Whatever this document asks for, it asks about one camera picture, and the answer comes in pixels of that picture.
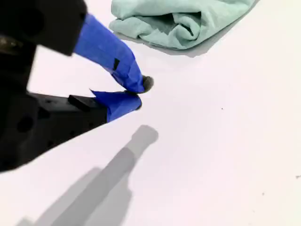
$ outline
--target blue tape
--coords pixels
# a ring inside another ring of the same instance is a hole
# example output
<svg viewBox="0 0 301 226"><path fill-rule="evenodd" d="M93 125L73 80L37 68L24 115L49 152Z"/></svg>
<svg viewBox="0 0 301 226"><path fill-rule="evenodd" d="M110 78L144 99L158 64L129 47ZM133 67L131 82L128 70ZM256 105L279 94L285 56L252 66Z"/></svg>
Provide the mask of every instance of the blue tape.
<svg viewBox="0 0 301 226"><path fill-rule="evenodd" d="M74 52L100 64L127 90L144 92L143 77L133 52L94 16L87 15Z"/></svg>
<svg viewBox="0 0 301 226"><path fill-rule="evenodd" d="M135 111L142 105L141 99L136 94L126 92L92 92L95 95L95 100L108 108L107 122Z"/></svg>

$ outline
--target screw hole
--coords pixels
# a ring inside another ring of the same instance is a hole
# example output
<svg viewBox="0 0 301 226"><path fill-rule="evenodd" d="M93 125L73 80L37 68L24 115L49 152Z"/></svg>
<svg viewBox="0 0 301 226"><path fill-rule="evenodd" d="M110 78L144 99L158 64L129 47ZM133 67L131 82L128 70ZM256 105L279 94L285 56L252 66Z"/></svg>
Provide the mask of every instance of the screw hole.
<svg viewBox="0 0 301 226"><path fill-rule="evenodd" d="M47 143L47 147L51 147L54 145L54 142L52 140L49 140Z"/></svg>
<svg viewBox="0 0 301 226"><path fill-rule="evenodd" d="M45 18L36 8L25 9L19 15L19 24L25 34L34 36L43 30Z"/></svg>
<svg viewBox="0 0 301 226"><path fill-rule="evenodd" d="M17 124L17 129L21 133L26 133L33 127L33 119L31 117L23 117Z"/></svg>
<svg viewBox="0 0 301 226"><path fill-rule="evenodd" d="M85 18L86 18L86 14L85 14L85 13L81 13L79 16L80 16L80 18L81 18L82 20L85 20Z"/></svg>

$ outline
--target mint green cloth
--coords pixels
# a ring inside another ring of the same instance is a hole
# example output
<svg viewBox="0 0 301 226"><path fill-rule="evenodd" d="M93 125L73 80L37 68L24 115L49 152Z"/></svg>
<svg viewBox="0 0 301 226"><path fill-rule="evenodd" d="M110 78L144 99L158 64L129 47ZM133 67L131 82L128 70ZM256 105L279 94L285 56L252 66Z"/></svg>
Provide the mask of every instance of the mint green cloth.
<svg viewBox="0 0 301 226"><path fill-rule="evenodd" d="M167 48L187 49L228 26L255 0L113 0L110 29Z"/></svg>

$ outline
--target folded towel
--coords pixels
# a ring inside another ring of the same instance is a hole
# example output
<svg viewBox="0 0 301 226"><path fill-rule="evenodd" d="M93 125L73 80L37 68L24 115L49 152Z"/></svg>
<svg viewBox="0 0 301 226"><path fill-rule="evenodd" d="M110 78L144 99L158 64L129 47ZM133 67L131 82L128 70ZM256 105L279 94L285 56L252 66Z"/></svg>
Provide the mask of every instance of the folded towel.
<svg viewBox="0 0 301 226"><path fill-rule="evenodd" d="M113 0L110 28L167 48L188 49L228 26L255 0Z"/></svg>

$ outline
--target black mount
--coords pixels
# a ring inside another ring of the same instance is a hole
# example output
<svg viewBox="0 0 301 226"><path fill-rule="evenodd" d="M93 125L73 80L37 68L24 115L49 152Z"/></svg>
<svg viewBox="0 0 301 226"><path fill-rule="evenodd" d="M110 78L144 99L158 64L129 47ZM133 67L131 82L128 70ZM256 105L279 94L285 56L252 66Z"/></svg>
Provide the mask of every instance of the black mount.
<svg viewBox="0 0 301 226"><path fill-rule="evenodd" d="M82 0L5 0L0 9L0 172L107 121L93 98L26 90L36 46L71 55L85 15Z"/></svg>

